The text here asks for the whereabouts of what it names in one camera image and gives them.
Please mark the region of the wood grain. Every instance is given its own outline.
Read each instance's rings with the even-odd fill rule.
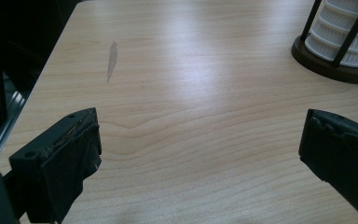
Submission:
[[[358,85],[318,76],[291,56],[311,4],[79,4],[0,171],[54,122],[95,106],[103,163],[64,223],[358,223],[298,158],[309,108],[358,122]],[[107,83],[113,42],[119,53]]]

